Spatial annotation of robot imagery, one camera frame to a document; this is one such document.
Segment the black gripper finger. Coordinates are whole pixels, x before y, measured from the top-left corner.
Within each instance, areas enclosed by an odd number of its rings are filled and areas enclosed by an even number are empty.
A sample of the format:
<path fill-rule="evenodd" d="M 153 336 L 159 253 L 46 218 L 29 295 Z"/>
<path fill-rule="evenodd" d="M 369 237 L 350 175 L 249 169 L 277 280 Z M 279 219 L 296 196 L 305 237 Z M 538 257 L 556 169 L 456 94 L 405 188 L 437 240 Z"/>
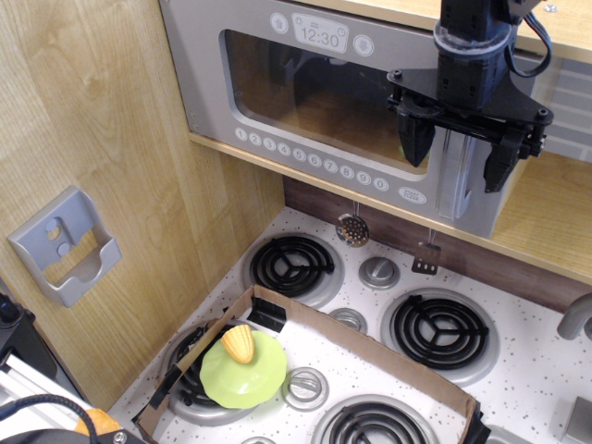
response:
<path fill-rule="evenodd" d="M 485 163 L 485 193 L 500 192 L 520 160 L 540 156 L 545 147 L 545 134 L 508 131 L 492 150 Z"/>
<path fill-rule="evenodd" d="M 424 106 L 415 99 L 402 99 L 397 106 L 397 128 L 406 160 L 419 167 L 431 149 L 435 137 L 436 115 L 433 106 Z"/>

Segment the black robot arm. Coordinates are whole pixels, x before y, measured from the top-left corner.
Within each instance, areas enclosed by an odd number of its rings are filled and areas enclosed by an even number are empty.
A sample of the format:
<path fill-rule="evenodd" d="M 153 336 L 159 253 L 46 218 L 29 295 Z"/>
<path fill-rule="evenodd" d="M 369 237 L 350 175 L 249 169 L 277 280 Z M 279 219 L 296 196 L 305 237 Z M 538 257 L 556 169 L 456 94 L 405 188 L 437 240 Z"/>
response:
<path fill-rule="evenodd" d="M 517 163 L 540 155 L 553 113 L 521 92 L 513 76 L 531 79 L 552 59 L 549 33 L 533 10 L 535 1 L 444 1 L 433 31 L 435 69 L 395 69 L 388 74 L 406 160 L 419 166 L 438 127 L 490 142 L 485 191 L 500 191 Z M 526 24 L 547 52 L 538 66 L 517 67 L 518 27 Z"/>

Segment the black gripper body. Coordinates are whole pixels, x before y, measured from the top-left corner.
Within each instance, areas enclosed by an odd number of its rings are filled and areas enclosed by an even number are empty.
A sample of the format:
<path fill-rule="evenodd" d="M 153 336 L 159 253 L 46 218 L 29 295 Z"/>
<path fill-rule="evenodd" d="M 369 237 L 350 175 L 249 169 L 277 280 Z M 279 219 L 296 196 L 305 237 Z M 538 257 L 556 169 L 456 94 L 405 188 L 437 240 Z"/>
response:
<path fill-rule="evenodd" d="M 436 69 L 390 71 L 389 102 L 396 111 L 402 99 L 433 106 L 435 127 L 481 139 L 499 139 L 505 125 L 526 134 L 544 134 L 552 113 L 518 90 L 511 74 L 523 78 L 541 74 L 552 58 L 550 42 L 545 46 L 547 53 L 536 68 L 520 70 L 511 43 L 480 50 L 442 43 Z"/>

